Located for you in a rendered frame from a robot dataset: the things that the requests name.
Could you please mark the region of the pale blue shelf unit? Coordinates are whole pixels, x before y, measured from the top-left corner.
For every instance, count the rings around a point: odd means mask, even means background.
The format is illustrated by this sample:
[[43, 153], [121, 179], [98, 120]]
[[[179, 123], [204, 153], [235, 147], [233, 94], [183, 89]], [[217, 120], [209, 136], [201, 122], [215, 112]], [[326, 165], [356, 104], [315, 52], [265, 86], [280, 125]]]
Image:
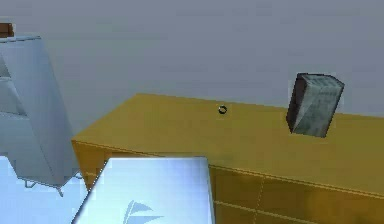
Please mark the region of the pale blue shelf unit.
[[0, 38], [0, 155], [27, 188], [59, 190], [79, 172], [72, 136], [42, 38]]

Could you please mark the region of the grey box with dark side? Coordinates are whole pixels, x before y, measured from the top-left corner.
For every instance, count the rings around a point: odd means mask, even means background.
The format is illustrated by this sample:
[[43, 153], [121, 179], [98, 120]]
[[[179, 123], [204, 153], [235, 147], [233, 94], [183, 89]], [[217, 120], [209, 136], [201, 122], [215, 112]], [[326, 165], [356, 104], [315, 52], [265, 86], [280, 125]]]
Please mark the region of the grey box with dark side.
[[298, 73], [286, 115], [290, 132], [325, 138], [344, 87], [332, 75]]

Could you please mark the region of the yellow chest of drawers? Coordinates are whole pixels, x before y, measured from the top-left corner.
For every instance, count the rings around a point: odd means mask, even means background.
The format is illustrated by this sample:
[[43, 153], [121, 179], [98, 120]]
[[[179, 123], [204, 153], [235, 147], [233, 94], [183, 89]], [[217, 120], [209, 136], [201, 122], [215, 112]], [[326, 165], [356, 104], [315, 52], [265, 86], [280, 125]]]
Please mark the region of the yellow chest of drawers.
[[316, 138], [285, 113], [137, 94], [72, 144], [88, 187], [111, 157], [206, 157], [218, 224], [384, 224], [384, 118], [337, 114]]

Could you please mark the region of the brown block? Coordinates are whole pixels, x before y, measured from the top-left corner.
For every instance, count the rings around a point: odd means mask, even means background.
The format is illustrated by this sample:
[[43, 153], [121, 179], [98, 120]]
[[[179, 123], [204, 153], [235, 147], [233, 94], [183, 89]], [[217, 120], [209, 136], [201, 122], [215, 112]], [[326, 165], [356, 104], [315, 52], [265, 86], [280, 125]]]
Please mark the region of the brown block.
[[0, 23], [0, 38], [8, 38], [14, 36], [14, 28], [12, 23]]

